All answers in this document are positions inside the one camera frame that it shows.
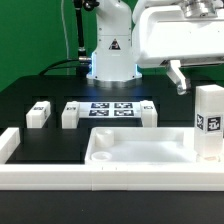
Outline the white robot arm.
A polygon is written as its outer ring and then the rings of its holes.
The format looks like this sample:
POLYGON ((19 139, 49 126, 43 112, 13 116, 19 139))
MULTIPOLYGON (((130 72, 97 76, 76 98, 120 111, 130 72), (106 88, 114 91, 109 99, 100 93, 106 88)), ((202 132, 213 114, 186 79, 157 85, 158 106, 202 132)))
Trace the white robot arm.
POLYGON ((97 47, 87 78, 122 87, 140 68, 164 67, 180 95, 190 82, 180 69, 224 63, 224 0, 97 0, 97 47))

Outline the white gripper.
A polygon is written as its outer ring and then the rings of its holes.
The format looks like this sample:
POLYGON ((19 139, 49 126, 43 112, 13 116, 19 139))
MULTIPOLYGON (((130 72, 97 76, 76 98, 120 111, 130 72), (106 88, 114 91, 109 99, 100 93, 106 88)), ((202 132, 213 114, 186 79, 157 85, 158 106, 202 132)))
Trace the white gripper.
POLYGON ((145 8, 133 17, 133 57, 141 68, 163 66, 177 93, 191 89, 184 66, 224 62, 224 9, 215 18, 186 18, 179 5, 145 8))

